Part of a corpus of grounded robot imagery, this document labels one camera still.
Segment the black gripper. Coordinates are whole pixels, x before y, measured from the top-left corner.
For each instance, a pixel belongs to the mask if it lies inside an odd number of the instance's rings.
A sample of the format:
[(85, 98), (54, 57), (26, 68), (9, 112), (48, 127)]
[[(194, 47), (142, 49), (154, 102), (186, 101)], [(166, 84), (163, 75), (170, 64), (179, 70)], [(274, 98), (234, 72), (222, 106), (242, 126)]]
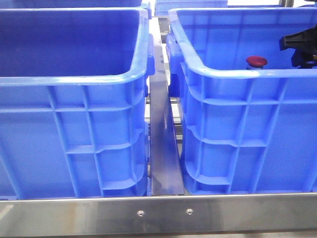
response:
[(317, 65), (317, 27), (283, 36), (279, 40), (279, 48), (281, 51), (295, 50), (291, 57), (293, 67), (312, 69)]

